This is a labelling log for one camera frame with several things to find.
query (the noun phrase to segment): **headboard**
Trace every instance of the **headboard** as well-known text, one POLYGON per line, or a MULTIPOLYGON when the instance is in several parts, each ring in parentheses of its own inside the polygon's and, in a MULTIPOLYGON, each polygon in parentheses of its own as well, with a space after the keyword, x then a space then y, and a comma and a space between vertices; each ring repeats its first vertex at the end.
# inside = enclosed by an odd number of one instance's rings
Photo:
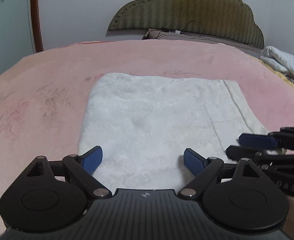
MULTIPOLYGON (((123 6, 108 30, 167 28, 182 30, 190 21, 203 33, 264 47, 264 37, 250 7, 242 0, 135 0, 123 6)), ((199 32, 189 24, 187 32, 199 32)))

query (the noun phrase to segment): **bed sheet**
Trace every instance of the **bed sheet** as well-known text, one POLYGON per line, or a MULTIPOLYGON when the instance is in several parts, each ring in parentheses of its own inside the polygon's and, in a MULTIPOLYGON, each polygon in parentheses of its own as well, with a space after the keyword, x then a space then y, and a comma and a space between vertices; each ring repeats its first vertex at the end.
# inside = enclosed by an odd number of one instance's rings
POLYGON ((235 80, 268 130, 294 126, 294 89, 234 47, 146 40, 52 49, 23 58, 0 76, 0 197, 34 157, 77 153, 89 91, 110 72, 235 80))

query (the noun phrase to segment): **brown wooden door frame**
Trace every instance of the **brown wooden door frame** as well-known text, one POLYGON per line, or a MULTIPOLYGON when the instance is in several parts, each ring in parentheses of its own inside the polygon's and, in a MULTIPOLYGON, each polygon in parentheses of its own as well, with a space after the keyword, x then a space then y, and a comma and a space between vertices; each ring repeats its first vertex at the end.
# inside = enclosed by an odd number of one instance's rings
POLYGON ((39 22, 38 0, 30 0, 30 14, 32 20, 32 29, 36 52, 44 51, 41 35, 41 26, 39 22))

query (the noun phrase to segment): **pink blanket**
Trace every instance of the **pink blanket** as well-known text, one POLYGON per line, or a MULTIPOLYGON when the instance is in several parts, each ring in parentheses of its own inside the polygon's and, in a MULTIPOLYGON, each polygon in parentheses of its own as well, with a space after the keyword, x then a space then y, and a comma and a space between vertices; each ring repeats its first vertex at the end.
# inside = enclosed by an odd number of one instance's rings
POLYGON ((34 157, 77 153, 88 93, 109 72, 235 80, 267 129, 294 126, 294 89, 233 47, 146 40, 52 49, 0 76, 0 197, 34 157))

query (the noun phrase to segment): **black circular disc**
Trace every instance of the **black circular disc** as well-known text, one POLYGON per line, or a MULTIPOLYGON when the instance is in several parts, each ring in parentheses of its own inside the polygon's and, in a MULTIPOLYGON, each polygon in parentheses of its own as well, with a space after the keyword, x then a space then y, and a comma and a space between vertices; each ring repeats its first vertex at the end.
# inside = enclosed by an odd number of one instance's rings
POLYGON ((0 199, 0 215, 11 228, 25 232, 49 232, 72 224, 86 208, 84 193, 55 178, 28 178, 12 184, 0 199))
POLYGON ((241 232, 262 232, 280 227, 288 213, 286 196, 275 186, 232 180, 210 187, 203 195, 208 215, 224 227, 241 232))

